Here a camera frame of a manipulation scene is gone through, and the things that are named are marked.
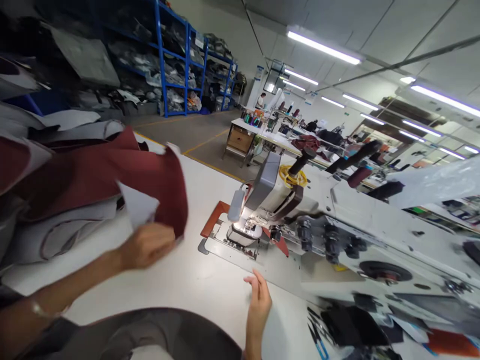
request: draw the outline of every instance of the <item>human hand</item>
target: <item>human hand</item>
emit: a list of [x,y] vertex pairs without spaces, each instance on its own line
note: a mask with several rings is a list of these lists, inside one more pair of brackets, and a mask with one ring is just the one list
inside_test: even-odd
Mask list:
[[248,308],[248,317],[246,320],[247,342],[250,340],[261,344],[267,318],[272,308],[272,298],[270,297],[267,281],[256,270],[253,269],[254,276],[247,276],[243,279],[251,285],[251,301]]
[[170,226],[151,222],[140,226],[118,249],[122,271],[146,269],[175,247],[175,233]]

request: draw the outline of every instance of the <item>workstation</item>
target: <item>workstation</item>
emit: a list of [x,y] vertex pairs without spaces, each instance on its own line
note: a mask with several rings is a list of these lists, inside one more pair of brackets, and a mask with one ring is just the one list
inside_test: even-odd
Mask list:
[[477,4],[34,3],[0,6],[0,345],[36,336],[0,358],[480,358]]

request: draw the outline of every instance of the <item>storage rack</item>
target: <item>storage rack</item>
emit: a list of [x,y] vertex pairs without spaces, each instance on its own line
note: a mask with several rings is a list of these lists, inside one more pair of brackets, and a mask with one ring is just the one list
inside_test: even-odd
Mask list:
[[[192,25],[188,24],[188,40],[187,41],[188,41],[189,48],[190,48],[190,44],[192,43],[192,41],[195,41],[194,39],[196,39],[196,37],[198,35],[199,35],[199,32],[197,30],[195,30]],[[209,40],[204,39],[203,48],[200,49],[200,50],[203,53],[206,53],[206,52],[208,52],[208,49],[209,49]],[[203,95],[204,95],[205,70],[207,69],[207,57],[203,56],[203,64],[199,64],[199,63],[193,61],[190,58],[190,55],[188,57],[189,57],[189,62],[190,62],[191,65],[201,69],[201,85],[200,85],[200,88],[189,87],[188,89],[192,90],[192,91],[196,91],[196,92],[199,91],[200,92],[200,100],[201,100]],[[187,111],[187,114],[193,114],[193,113],[198,114],[198,113],[200,113],[200,111]]]
[[[217,54],[216,52],[213,51],[208,51],[208,56],[211,56],[212,58],[218,59],[224,63],[229,64],[228,68],[228,75],[220,75],[220,74],[213,74],[214,77],[219,78],[219,79],[226,79],[226,84],[225,84],[225,92],[220,92],[220,95],[223,95],[223,99],[221,101],[221,109],[220,111],[227,111],[230,109],[230,104],[232,103],[232,90],[233,90],[233,84],[235,83],[235,80],[230,80],[230,74],[232,73],[232,70],[234,72],[237,72],[238,65],[236,62],[233,60],[230,60],[229,58],[226,58],[224,56],[221,56]],[[228,106],[225,108],[225,99],[228,98]]]
[[[174,116],[174,115],[184,115],[186,116],[187,114],[190,113],[198,113],[199,111],[187,111],[187,98],[188,98],[188,91],[193,90],[193,91],[200,91],[200,99],[202,98],[203,95],[203,84],[205,80],[205,68],[207,65],[207,59],[204,59],[203,65],[198,64],[194,61],[191,61],[190,59],[190,41],[192,38],[192,33],[194,33],[196,36],[197,31],[186,21],[184,20],[181,16],[179,16],[177,13],[175,13],[172,9],[167,7],[165,4],[160,2],[159,0],[145,0],[149,3],[152,3],[154,6],[154,15],[155,15],[155,30],[156,30],[156,36],[157,36],[157,42],[145,42],[142,41],[139,37],[135,36],[134,34],[125,31],[123,29],[117,28],[116,26],[112,26],[111,24],[108,24],[106,22],[103,22],[100,20],[98,16],[98,10],[96,6],[91,6],[90,11],[92,12],[92,18],[95,22],[95,28],[97,31],[100,32],[100,38],[105,44],[105,47],[108,49],[108,43],[106,42],[106,37],[105,37],[105,32],[104,30],[107,29],[109,31],[112,31],[114,33],[120,34],[126,38],[129,38],[130,40],[136,41],[138,43],[148,45],[154,49],[158,50],[158,57],[159,57],[159,63],[160,63],[160,76],[161,76],[161,86],[162,86],[162,94],[163,94],[163,104],[164,104],[164,109],[165,109],[165,117],[168,118],[169,116]],[[185,44],[182,44],[184,49],[185,49],[185,57],[181,56],[177,53],[174,53],[172,51],[169,51],[165,48],[163,48],[163,41],[162,41],[162,24],[171,24],[173,21],[179,22],[182,26],[185,27]],[[208,41],[206,40],[204,43],[203,47],[204,52],[208,52]],[[174,83],[168,83],[165,78],[165,54],[174,57],[176,59],[179,59],[184,62],[185,66],[185,82],[183,85],[178,85]],[[193,66],[199,67],[202,69],[202,79],[201,79],[201,88],[189,88],[188,87],[188,82],[189,82],[189,70],[190,70],[190,64]],[[122,62],[116,61],[115,65],[124,68],[128,71],[131,71],[135,74],[138,74],[140,76],[143,76],[144,78],[146,77],[146,74],[142,72],[141,70],[138,70],[132,66],[129,66],[127,64],[124,64]],[[169,112],[168,110],[168,97],[167,97],[167,92],[168,88],[178,88],[178,89],[183,89],[183,100],[184,100],[184,108],[183,111],[171,111]]]

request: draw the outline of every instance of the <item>industrial sewing machine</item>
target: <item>industrial sewing machine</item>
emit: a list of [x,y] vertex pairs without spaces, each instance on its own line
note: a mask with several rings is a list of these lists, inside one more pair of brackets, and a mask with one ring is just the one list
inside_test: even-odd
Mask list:
[[[359,293],[374,299],[383,312],[453,325],[479,337],[475,249],[468,256],[464,238],[360,193],[335,175],[377,147],[365,145],[326,171],[306,165],[316,155],[308,148],[293,165],[271,152],[256,179],[235,192],[223,242],[252,256],[246,249],[264,242],[267,234],[270,244],[283,244],[288,248],[284,253],[301,256],[302,264],[307,255],[311,261],[311,254],[317,254],[312,266],[322,267],[302,279],[308,293],[338,300]],[[329,279],[331,264],[338,263],[349,274]]]

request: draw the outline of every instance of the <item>fluorescent light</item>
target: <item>fluorescent light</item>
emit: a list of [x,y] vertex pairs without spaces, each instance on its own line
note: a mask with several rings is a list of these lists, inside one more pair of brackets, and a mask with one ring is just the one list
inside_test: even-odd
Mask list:
[[423,95],[427,95],[431,98],[434,98],[434,99],[437,99],[438,101],[441,101],[442,103],[445,103],[445,104],[448,104],[448,105],[451,105],[453,106],[454,108],[457,108],[457,109],[460,109],[460,110],[463,110],[464,112],[466,113],[469,113],[469,114],[472,114],[472,115],[475,115],[477,117],[480,118],[480,110],[477,110],[473,107],[470,107],[470,106],[467,106],[465,104],[462,104],[461,102],[458,102],[458,101],[455,101],[449,97],[446,97],[446,96],[443,96],[443,95],[440,95],[439,93],[437,92],[434,92],[432,90],[428,90],[427,88],[424,88],[422,86],[418,86],[418,85],[415,85],[415,86],[412,86],[411,87],[412,90],[415,90],[416,92],[418,93],[421,93]]
[[378,107],[375,107],[375,106],[373,106],[373,105],[371,105],[371,104],[369,104],[369,103],[366,103],[366,102],[364,102],[364,101],[362,101],[362,100],[359,100],[359,99],[357,99],[357,98],[355,98],[355,97],[352,97],[352,96],[350,96],[350,95],[343,94],[342,96],[343,96],[344,98],[346,98],[346,99],[352,100],[353,102],[356,102],[356,103],[358,103],[358,104],[361,104],[361,105],[363,105],[363,106],[365,106],[365,107],[367,107],[367,108],[369,108],[369,109],[372,109],[373,111],[377,111],[377,110],[379,109]]
[[421,137],[415,136],[415,135],[413,135],[413,134],[411,134],[411,133],[409,133],[409,132],[406,132],[406,131],[403,131],[403,130],[398,130],[398,132],[399,132],[400,134],[403,134],[403,135],[405,135],[405,136],[408,136],[409,138],[418,140],[418,141],[421,142],[421,143],[424,143],[424,142],[425,142],[425,140],[423,140]]
[[447,150],[446,148],[439,147],[439,148],[438,148],[438,150],[440,150],[440,151],[444,152],[445,154],[452,155],[452,156],[454,156],[454,157],[456,157],[456,158],[459,158],[459,159],[461,159],[461,160],[465,160],[465,157],[463,157],[463,156],[461,156],[461,155],[457,154],[456,152],[453,152],[453,151]]
[[470,146],[464,146],[463,148],[464,148],[465,150],[471,152],[471,153],[474,153],[474,154],[480,153],[480,151],[478,151],[477,149],[474,149],[473,147],[470,147]]
[[302,91],[305,91],[305,89],[304,89],[303,87],[300,87],[300,86],[298,86],[298,85],[295,85],[294,83],[291,83],[290,81],[283,80],[283,82],[284,82],[285,84],[288,84],[288,85],[290,85],[290,86],[293,86],[294,88],[297,88],[297,89],[300,89],[300,90],[302,90]]
[[311,79],[309,79],[308,77],[305,77],[305,76],[302,76],[302,75],[300,75],[300,74],[297,74],[296,72],[293,72],[293,71],[291,71],[291,70],[285,69],[284,71],[285,71],[287,74],[290,74],[290,75],[293,75],[293,76],[295,76],[295,77],[297,77],[297,78],[300,78],[300,79],[302,79],[302,80],[308,81],[309,83],[312,83],[312,84],[314,84],[314,85],[318,85],[318,84],[319,84],[319,83],[316,82],[315,80],[311,80]]
[[408,126],[411,126],[412,128],[415,128],[415,129],[418,129],[418,130],[422,130],[426,133],[429,133],[433,136],[436,136],[438,138],[441,138],[442,137],[442,134],[438,133],[438,132],[435,132],[435,131],[432,131],[430,130],[429,128],[426,128],[426,127],[423,127],[423,126],[420,126],[420,125],[417,125],[416,123],[413,123],[413,122],[410,122],[410,121],[407,121],[407,120],[403,120],[402,121],[404,124],[407,124]]
[[400,81],[401,81],[402,83],[405,83],[405,84],[411,84],[411,83],[413,83],[415,80],[417,80],[417,79],[414,78],[414,77],[411,77],[411,76],[402,77],[402,78],[400,79]]
[[360,64],[360,60],[357,58],[354,58],[353,56],[344,54],[343,52],[334,50],[328,46],[322,45],[316,41],[310,40],[309,38],[306,38],[302,35],[299,35],[297,33],[288,32],[287,35],[290,39],[297,40],[298,42],[301,42],[305,45],[308,45],[309,47],[312,47],[314,49],[320,50],[323,53],[326,53],[328,55],[332,55],[333,57],[339,58],[343,61],[346,61],[347,63],[353,64],[353,65],[358,65]]
[[340,107],[340,108],[342,108],[342,109],[345,107],[345,105],[342,105],[341,103],[338,103],[338,102],[335,102],[335,101],[333,101],[333,100],[330,100],[330,99],[326,98],[325,96],[322,96],[321,99],[322,99],[322,100],[325,100],[326,102],[329,102],[329,103],[331,103],[331,104],[333,104],[333,105],[337,105],[338,107]]
[[364,114],[363,112],[360,114],[361,117],[364,117],[367,120],[373,121],[374,123],[377,123],[379,125],[385,125],[383,121],[378,120],[376,117]]

